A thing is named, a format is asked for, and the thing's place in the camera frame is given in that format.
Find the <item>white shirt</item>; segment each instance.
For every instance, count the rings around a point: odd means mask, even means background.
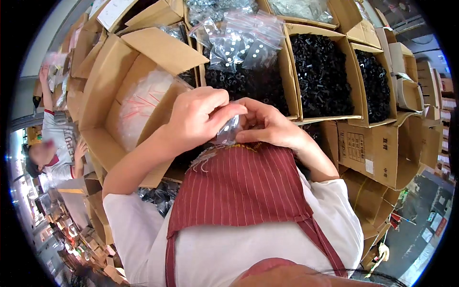
[[[59,161],[51,166],[45,166],[43,171],[51,174],[58,182],[71,180],[72,166],[75,160],[75,135],[74,126],[69,123],[59,124],[54,121],[54,113],[45,110],[43,129],[41,131],[43,141],[53,141],[57,147],[56,155]]]
[[[355,269],[364,237],[347,199],[343,180],[309,183],[300,171],[304,196],[314,218],[346,268]],[[116,248],[128,281],[164,287],[167,230],[172,209],[163,219],[152,203],[136,193],[104,199]],[[327,257],[292,222],[252,226],[201,225],[183,229],[175,244],[177,286],[225,287],[260,260],[279,257],[315,270],[331,270]]]

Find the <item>apron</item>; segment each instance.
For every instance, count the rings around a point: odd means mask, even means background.
[[[237,144],[204,152],[180,187],[169,219],[166,286],[175,287],[175,240],[196,225],[248,226],[296,222],[328,258],[337,276],[347,278],[338,254],[313,218],[293,153],[268,143]]]

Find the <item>forearm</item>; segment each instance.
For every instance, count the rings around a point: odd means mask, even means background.
[[[331,160],[324,154],[319,145],[305,133],[302,144],[295,149],[299,160],[311,171],[311,180],[322,182],[336,180],[340,176]]]
[[[151,170],[177,156],[166,134],[163,125],[117,163],[104,180],[102,197],[133,193]]]
[[[84,164],[83,158],[75,159],[75,165],[73,166],[73,177],[80,178],[84,175]]]
[[[51,98],[51,90],[46,80],[40,80],[41,89],[43,91],[43,106],[46,110],[53,110],[53,100]]]

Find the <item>hand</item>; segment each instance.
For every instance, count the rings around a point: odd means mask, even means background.
[[[245,106],[229,103],[228,92],[212,87],[189,90],[177,97],[163,135],[177,155],[211,140],[235,115],[247,113]]]
[[[87,151],[88,144],[84,141],[83,137],[80,137],[75,147],[75,161],[80,160]]]
[[[49,65],[43,65],[40,68],[40,72],[38,74],[41,82],[46,82],[48,80],[48,73],[50,71]]]
[[[313,141],[306,132],[289,121],[275,107],[250,98],[242,98],[236,102],[248,110],[248,113],[241,117],[244,130],[236,135],[237,142],[264,141],[297,152]]]

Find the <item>red and white shirt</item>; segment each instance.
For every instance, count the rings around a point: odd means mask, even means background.
[[[56,123],[54,112],[45,110],[43,129],[41,131],[43,142],[49,142],[57,147],[51,162],[43,168],[50,174],[55,182],[71,180],[74,178],[72,166],[75,161],[75,127],[71,123]]]

